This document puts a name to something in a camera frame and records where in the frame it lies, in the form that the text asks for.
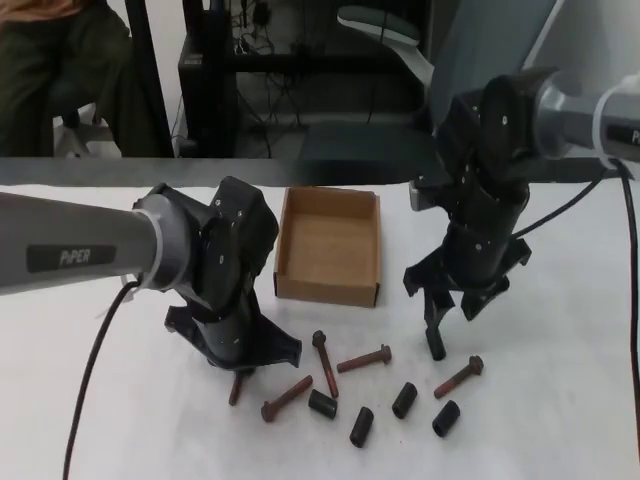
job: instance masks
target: open cardboard tray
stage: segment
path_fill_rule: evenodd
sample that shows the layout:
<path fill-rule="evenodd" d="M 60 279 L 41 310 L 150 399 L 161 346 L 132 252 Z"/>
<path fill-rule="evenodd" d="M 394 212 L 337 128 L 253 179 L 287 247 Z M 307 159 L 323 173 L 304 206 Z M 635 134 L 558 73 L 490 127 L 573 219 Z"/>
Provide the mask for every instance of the open cardboard tray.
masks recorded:
<path fill-rule="evenodd" d="M 373 192 L 287 189 L 274 284 L 279 298 L 375 307 L 380 199 Z"/>

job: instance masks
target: robotic arm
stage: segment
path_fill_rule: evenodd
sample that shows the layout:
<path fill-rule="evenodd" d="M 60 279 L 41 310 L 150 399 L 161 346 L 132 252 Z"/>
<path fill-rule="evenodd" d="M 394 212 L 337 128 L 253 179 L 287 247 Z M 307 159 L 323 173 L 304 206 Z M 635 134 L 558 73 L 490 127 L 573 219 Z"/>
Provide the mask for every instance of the robotic arm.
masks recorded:
<path fill-rule="evenodd" d="M 134 274 L 182 296 L 165 326 L 211 364 L 298 366 L 301 342 L 260 313 L 253 290 L 278 235 L 260 190 L 228 177 L 210 206 L 165 185 L 133 212 L 9 194 L 0 205 L 0 293 Z"/>
<path fill-rule="evenodd" d="M 410 189 L 414 210 L 440 206 L 450 219 L 441 247 L 404 277 L 410 296 L 423 290 L 435 360 L 446 356 L 439 325 L 455 306 L 450 292 L 463 292 L 461 308 L 471 321 L 508 290 L 507 274 L 528 262 L 531 250 L 513 230 L 529 201 L 527 174 L 542 157 L 562 161 L 581 146 L 596 150 L 609 168 L 609 157 L 620 157 L 631 172 L 640 164 L 638 83 L 630 77 L 604 95 L 582 97 L 557 70 L 533 69 L 454 99 L 436 138 L 451 183 L 421 178 Z"/>

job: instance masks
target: chair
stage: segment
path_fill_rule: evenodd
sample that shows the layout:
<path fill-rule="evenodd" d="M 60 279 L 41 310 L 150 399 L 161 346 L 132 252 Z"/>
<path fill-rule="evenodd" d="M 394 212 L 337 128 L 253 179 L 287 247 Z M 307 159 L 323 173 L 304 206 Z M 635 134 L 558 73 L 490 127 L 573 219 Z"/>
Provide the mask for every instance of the chair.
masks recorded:
<path fill-rule="evenodd" d="M 460 0 L 435 65 L 418 50 L 419 32 L 409 22 L 367 7 L 342 7 L 338 22 L 391 48 L 424 85 L 428 122 L 410 125 L 362 122 L 313 126 L 299 160 L 412 162 L 423 172 L 440 170 L 432 133 L 453 98 L 492 78 L 532 65 L 565 0 Z"/>
<path fill-rule="evenodd" d="M 93 99 L 76 85 L 71 75 L 63 69 L 49 92 L 53 117 L 62 117 L 62 132 L 55 141 L 54 156 L 66 157 L 69 153 L 78 157 L 90 157 L 89 142 L 113 141 L 108 127 L 102 126 L 95 115 L 92 122 L 83 123 L 78 110 L 93 103 Z"/>

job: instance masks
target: bolt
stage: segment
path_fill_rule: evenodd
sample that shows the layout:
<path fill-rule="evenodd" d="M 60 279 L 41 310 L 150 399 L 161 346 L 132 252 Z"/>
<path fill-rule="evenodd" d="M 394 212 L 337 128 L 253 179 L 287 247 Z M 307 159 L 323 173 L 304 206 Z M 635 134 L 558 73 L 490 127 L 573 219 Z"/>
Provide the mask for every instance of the bolt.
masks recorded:
<path fill-rule="evenodd" d="M 337 365 L 338 373 L 348 372 L 356 368 L 365 367 L 371 363 L 384 362 L 386 365 L 391 361 L 391 349 L 388 345 L 382 345 L 380 350 L 373 353 L 368 353 L 353 360 L 347 360 L 346 362 L 339 363 Z"/>
<path fill-rule="evenodd" d="M 236 376 L 233 379 L 233 387 L 231 387 L 231 394 L 229 395 L 229 405 L 232 407 L 238 403 L 238 397 L 240 397 L 240 390 L 242 389 L 242 382 L 244 381 L 244 373 L 235 372 Z"/>
<path fill-rule="evenodd" d="M 322 330 L 318 330 L 313 334 L 313 346 L 318 349 L 318 353 L 320 354 L 320 361 L 322 362 L 322 368 L 324 369 L 324 374 L 327 377 L 327 383 L 329 384 L 329 391 L 331 392 L 331 396 L 333 398 L 338 398 L 338 385 L 336 384 L 336 377 L 333 376 L 333 370 L 331 369 L 331 362 L 329 361 L 329 355 L 327 355 L 327 347 L 325 346 L 325 342 L 327 341 L 327 337 L 322 332 Z"/>
<path fill-rule="evenodd" d="M 449 392 L 451 392 L 454 388 L 456 388 L 458 385 L 460 385 L 462 382 L 464 382 L 467 378 L 471 377 L 472 375 L 481 375 L 483 368 L 484 368 L 484 362 L 479 356 L 473 355 L 469 357 L 469 365 L 464 367 L 462 370 L 456 373 L 453 377 L 451 377 L 449 380 L 447 380 L 438 388 L 436 388 L 435 391 L 433 392 L 433 395 L 437 399 L 441 399 L 442 397 L 447 395 Z"/>
<path fill-rule="evenodd" d="M 276 415 L 280 411 L 282 407 L 287 405 L 296 397 L 302 395 L 305 390 L 307 390 L 313 384 L 313 377 L 311 375 L 303 378 L 300 382 L 298 382 L 295 386 L 284 392 L 279 398 L 274 400 L 273 402 L 264 402 L 262 406 L 262 419 L 271 423 L 275 420 Z"/>

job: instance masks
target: table surface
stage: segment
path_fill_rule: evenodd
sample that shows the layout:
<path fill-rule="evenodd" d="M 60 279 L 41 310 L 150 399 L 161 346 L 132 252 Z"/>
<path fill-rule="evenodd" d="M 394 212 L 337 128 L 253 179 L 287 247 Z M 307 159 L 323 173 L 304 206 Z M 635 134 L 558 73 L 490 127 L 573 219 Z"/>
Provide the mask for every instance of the table surface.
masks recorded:
<path fill-rule="evenodd" d="M 581 185 L 534 185 L 520 225 Z M 635 193 L 639 186 L 634 186 Z M 41 186 L 2 190 L 128 209 L 146 189 Z M 74 479 L 638 478 L 629 358 L 629 246 L 620 184 L 608 180 L 560 219 L 529 236 L 527 267 L 474 322 L 455 309 L 442 323 L 447 358 L 424 337 L 421 296 L 407 297 L 404 269 L 436 248 L 447 218 L 416 214 L 407 186 L 381 197 L 383 279 L 376 309 L 276 299 L 273 255 L 256 290 L 263 313 L 303 340 L 300 368 L 259 369 L 238 405 L 232 374 L 210 367 L 163 328 L 177 295 L 141 292 L 123 304 L 93 372 L 73 457 Z M 185 193 L 209 201 L 214 190 Z M 280 212 L 284 190 L 265 188 Z M 0 298 L 0 478 L 50 479 L 62 471 L 73 405 L 118 279 Z M 311 336 L 322 329 L 335 363 L 389 344 L 393 361 L 338 375 L 331 422 L 299 399 L 273 424 L 260 407 L 305 375 L 328 388 Z M 450 395 L 462 410 L 446 439 L 431 421 L 444 405 L 433 389 L 481 355 L 485 371 Z M 406 381 L 419 392 L 400 421 L 391 404 Z M 362 405 L 375 414 L 367 444 L 349 433 Z"/>

